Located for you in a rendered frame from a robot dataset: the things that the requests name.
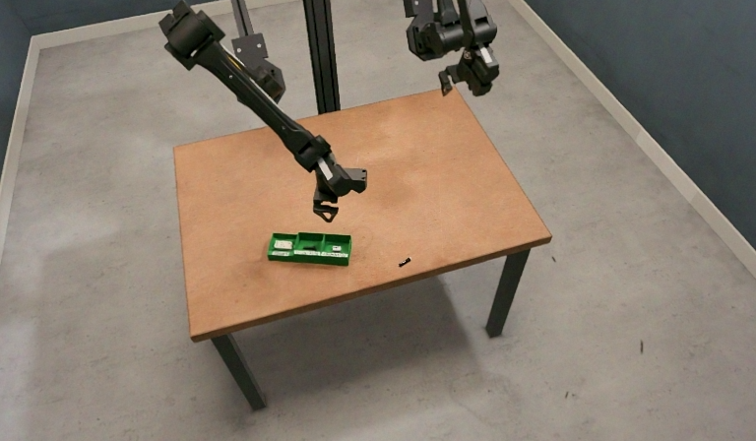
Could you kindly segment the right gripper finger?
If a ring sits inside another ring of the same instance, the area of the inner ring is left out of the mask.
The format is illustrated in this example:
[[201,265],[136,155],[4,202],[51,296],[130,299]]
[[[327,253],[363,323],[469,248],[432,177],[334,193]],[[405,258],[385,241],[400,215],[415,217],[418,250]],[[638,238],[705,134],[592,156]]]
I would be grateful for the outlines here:
[[[321,217],[325,222],[332,222],[333,219],[334,219],[334,217],[338,214],[338,211],[339,211],[339,207],[331,207],[331,209],[330,209],[329,212],[314,212],[313,211],[313,213],[316,214],[317,216]],[[331,215],[330,218],[327,219],[326,216],[323,213],[330,214]]]

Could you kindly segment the green three-compartment sorting bin rack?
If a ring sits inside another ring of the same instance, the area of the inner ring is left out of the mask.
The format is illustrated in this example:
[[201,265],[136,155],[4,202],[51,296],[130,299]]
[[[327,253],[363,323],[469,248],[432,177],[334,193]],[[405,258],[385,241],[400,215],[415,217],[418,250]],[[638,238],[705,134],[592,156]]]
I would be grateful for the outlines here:
[[[292,242],[291,251],[276,249],[276,241]],[[268,248],[268,260],[348,266],[351,245],[351,235],[300,231],[297,234],[273,232]],[[304,249],[303,246],[315,246],[315,250]],[[333,252],[333,246],[341,246],[341,252]]]

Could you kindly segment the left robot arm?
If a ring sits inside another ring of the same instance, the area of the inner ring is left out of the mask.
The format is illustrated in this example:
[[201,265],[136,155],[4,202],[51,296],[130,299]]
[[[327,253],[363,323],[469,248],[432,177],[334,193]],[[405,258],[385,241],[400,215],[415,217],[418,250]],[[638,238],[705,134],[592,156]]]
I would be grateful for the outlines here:
[[453,0],[432,0],[433,23],[412,26],[415,50],[433,49],[437,55],[447,55],[465,47],[462,58],[472,66],[461,61],[456,74],[461,82],[471,82],[472,96],[482,96],[490,92],[491,82],[500,73],[489,45],[496,37],[497,27],[481,0],[457,0],[457,3],[460,14]]

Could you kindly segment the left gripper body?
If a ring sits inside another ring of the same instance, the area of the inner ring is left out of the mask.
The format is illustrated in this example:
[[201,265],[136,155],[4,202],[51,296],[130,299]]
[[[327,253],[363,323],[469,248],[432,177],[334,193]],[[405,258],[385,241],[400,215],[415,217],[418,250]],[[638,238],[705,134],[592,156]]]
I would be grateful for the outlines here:
[[449,75],[451,76],[451,78],[452,78],[452,82],[453,82],[453,84],[454,84],[454,85],[456,85],[457,83],[460,83],[460,82],[461,82],[461,81],[460,81],[460,79],[459,79],[459,77],[458,77],[458,76],[457,76],[457,74],[456,74],[456,73],[457,73],[457,71],[458,71],[458,68],[459,68],[459,66],[460,66],[460,64],[461,64],[461,61],[462,61],[462,62],[463,62],[464,64],[466,64],[467,66],[470,66],[470,67],[472,66],[472,65],[470,65],[470,64],[468,64],[468,63],[466,63],[466,62],[465,62],[465,61],[463,60],[462,56],[461,56],[461,58],[460,58],[460,61],[459,61],[459,63],[458,63],[458,64],[449,65],[449,66],[447,66],[447,67],[446,67],[446,69],[445,69],[444,71],[440,71],[440,72],[439,72],[439,76],[440,76],[440,78],[442,79],[442,81],[443,81],[443,83],[444,83],[444,84],[450,84],[450,82],[451,82],[451,81],[450,81],[450,79],[448,78],[448,76],[449,76]]

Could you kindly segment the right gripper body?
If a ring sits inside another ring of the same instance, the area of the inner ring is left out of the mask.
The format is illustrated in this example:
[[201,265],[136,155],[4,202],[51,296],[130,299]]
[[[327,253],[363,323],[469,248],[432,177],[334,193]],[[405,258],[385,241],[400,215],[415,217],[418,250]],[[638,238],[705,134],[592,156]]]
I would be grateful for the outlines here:
[[316,187],[313,196],[313,208],[314,212],[329,212],[330,205],[321,205],[323,202],[331,202],[331,204],[337,204],[339,197],[336,195],[326,195],[325,182],[323,179],[316,176]]

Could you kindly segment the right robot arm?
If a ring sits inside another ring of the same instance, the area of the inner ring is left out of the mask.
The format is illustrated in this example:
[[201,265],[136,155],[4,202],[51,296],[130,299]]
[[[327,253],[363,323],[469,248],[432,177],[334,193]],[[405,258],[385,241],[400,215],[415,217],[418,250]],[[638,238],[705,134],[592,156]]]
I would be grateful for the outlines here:
[[226,34],[217,24],[203,10],[196,14],[186,4],[180,0],[173,13],[158,22],[168,40],[164,48],[188,71],[198,64],[215,75],[279,136],[304,169],[316,171],[325,182],[326,195],[342,197],[351,190],[362,193],[367,188],[367,169],[342,167],[325,138],[320,134],[315,137],[273,102],[284,89],[276,68],[260,65],[254,70],[242,64],[220,44]]

